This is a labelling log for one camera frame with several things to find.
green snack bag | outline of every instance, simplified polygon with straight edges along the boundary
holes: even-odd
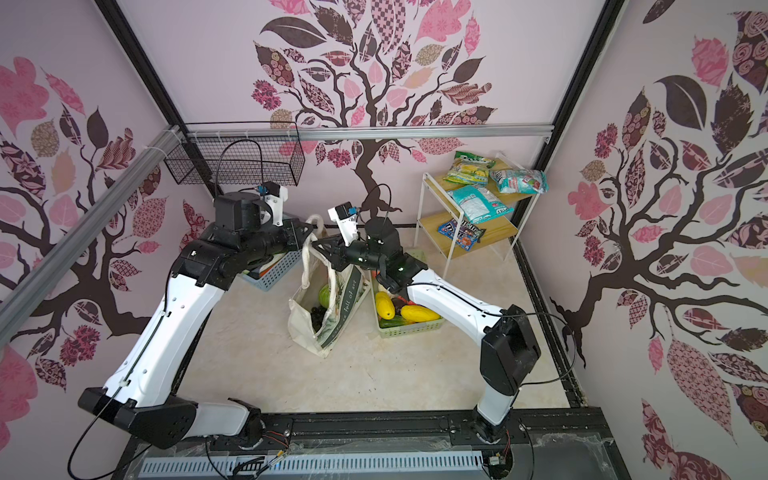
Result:
[[[445,175],[447,181],[464,185],[487,185],[488,170],[496,164],[492,158],[456,151],[453,166]]]

plastic basket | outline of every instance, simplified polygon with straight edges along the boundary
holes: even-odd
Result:
[[[410,325],[403,326],[390,326],[383,329],[379,326],[379,314],[376,313],[376,292],[379,291],[379,282],[376,278],[371,278],[371,300],[373,301],[373,318],[376,319],[376,328],[379,330],[379,335],[382,338],[389,336],[407,335],[409,333],[426,332],[427,330],[437,330],[445,322],[444,318],[438,318],[431,322],[412,323]]]
[[[293,266],[296,265],[296,262],[298,262],[300,258],[301,251],[288,252],[283,258],[278,260],[277,263],[272,265],[272,268],[270,268],[269,272],[267,272],[258,280],[244,273],[241,273],[240,276],[243,278],[243,280],[246,280],[251,285],[256,286],[257,289],[266,292],[272,288],[272,285],[277,283],[277,280],[283,278],[283,275],[288,273],[288,270],[293,268]]]

tree wall mural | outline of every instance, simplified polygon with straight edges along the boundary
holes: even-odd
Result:
[[[584,329],[597,303],[616,292],[617,314],[634,335],[648,334],[655,372],[666,365],[680,392],[729,439],[737,442],[732,419],[740,411],[768,442],[768,372],[750,359],[768,343],[768,307],[739,288],[768,287],[768,258],[759,251],[768,247],[768,217],[745,214],[768,202],[768,14],[731,15],[732,52],[717,38],[695,38],[698,80],[658,79],[664,105],[652,105],[643,88],[623,122],[598,132],[596,159],[568,195],[584,220],[575,235],[584,240],[586,291],[573,310],[551,301],[586,367]],[[752,314],[716,318],[715,306]],[[728,478],[704,458],[675,452],[645,401],[644,415],[651,464],[670,465],[671,478]]]
[[[469,0],[270,2],[292,15],[267,22],[254,42],[266,77],[252,98],[273,112],[273,126],[484,124],[495,110],[478,105],[492,85],[474,79],[483,58],[471,58],[480,27]],[[368,192],[362,210],[372,216],[401,211],[381,198],[372,161],[409,154],[426,162],[461,145],[458,138],[302,142],[318,164],[354,170]],[[285,155],[292,151],[286,144]]]

wooden shelf board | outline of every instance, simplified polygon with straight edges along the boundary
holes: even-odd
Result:
[[[438,232],[437,228],[445,222],[450,221],[452,218],[453,216],[450,213],[441,212],[440,214],[423,217],[419,220],[419,225],[421,225],[435,246],[440,249],[446,258],[448,258],[448,253],[451,250],[452,239]],[[461,257],[462,255],[466,255],[467,253],[474,252],[475,250],[487,247],[488,245],[492,245],[505,238],[514,237],[518,234],[518,229],[504,217],[495,218],[484,223],[478,223],[477,226],[485,229],[485,234],[480,241],[472,245],[469,252],[459,245],[456,245],[453,249],[453,258]]]

yellow squash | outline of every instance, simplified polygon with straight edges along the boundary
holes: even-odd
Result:
[[[384,292],[376,294],[376,313],[385,320],[395,318],[395,306],[392,304],[389,295]]]
[[[435,312],[432,312],[425,306],[406,305],[400,309],[400,315],[411,322],[431,322],[440,318]]]

